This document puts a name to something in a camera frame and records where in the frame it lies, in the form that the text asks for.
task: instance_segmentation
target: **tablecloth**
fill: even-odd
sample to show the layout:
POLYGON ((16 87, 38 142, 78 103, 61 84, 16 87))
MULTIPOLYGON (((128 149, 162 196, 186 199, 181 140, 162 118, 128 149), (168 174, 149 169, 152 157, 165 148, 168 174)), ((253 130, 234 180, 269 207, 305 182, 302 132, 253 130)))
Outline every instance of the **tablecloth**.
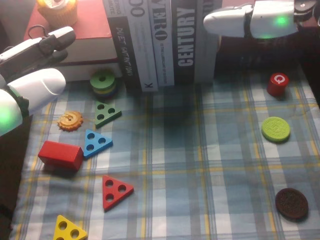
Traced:
POLYGON ((212 85, 170 87, 134 96, 121 88, 107 104, 122 116, 95 129, 89 82, 74 82, 33 116, 11 240, 52 240, 58 215, 89 240, 316 239, 320 237, 320 110, 302 70, 286 70, 281 98, 270 96, 270 71, 232 71, 212 85), (74 132, 57 126, 65 111, 83 114, 74 132), (291 127, 288 142, 261 134, 270 116, 291 127), (46 140, 84 147, 90 129, 113 147, 84 160, 80 170, 45 167, 46 140), (104 212, 104 175, 134 193, 104 212), (283 188, 301 191, 308 218, 291 222, 275 207, 283 188))

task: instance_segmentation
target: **blue triangle block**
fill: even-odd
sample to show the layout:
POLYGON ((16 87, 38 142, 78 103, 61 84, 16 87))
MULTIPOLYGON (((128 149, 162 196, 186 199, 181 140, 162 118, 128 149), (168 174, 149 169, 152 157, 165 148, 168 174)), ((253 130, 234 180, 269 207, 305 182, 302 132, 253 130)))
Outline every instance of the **blue triangle block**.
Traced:
POLYGON ((87 159, 111 147, 113 142, 110 138, 87 129, 85 131, 83 156, 87 159))

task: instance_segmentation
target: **plaid tablecloth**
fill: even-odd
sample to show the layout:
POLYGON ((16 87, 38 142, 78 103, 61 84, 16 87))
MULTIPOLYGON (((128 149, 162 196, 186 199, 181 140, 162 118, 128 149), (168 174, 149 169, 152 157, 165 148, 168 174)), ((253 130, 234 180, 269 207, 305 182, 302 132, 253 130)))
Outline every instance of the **plaid tablecloth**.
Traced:
POLYGON ((232 72, 213 85, 168 88, 133 97, 122 89, 107 101, 122 116, 94 127, 95 97, 88 82, 66 91, 33 117, 11 240, 52 240, 58 215, 88 232, 89 240, 209 240, 320 238, 320 110, 300 69, 285 97, 266 92, 272 72, 232 72), (74 132, 56 123, 66 110, 83 113, 74 132), (291 126, 287 143, 261 134, 270 116, 291 126), (85 131, 110 137, 113 147, 84 160, 81 169, 44 167, 44 141, 83 147, 85 131), (104 213, 102 176, 134 186, 104 213), (283 188, 309 203, 299 223, 276 210, 283 188))

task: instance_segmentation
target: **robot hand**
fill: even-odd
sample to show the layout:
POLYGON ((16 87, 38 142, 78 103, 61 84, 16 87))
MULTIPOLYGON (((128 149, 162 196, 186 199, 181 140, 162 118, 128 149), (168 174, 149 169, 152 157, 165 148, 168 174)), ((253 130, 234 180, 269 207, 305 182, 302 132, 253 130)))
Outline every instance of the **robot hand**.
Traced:
POLYGON ((312 16, 319 22, 319 5, 318 0, 256 0, 217 9, 203 24, 209 33, 226 37, 278 38, 296 33, 300 22, 312 16))
POLYGON ((75 39, 74 30, 68 26, 46 37, 28 39, 0 54, 0 136, 64 91, 62 73, 42 68, 64 60, 68 56, 65 48, 75 39))

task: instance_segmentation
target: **yellow triangle block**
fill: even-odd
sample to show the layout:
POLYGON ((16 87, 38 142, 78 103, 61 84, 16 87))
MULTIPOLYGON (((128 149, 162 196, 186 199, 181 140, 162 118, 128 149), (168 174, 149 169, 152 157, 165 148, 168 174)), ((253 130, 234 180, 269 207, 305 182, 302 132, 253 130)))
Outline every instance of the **yellow triangle block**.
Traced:
POLYGON ((83 240, 88 237, 86 231, 59 215, 56 218, 53 240, 83 240))

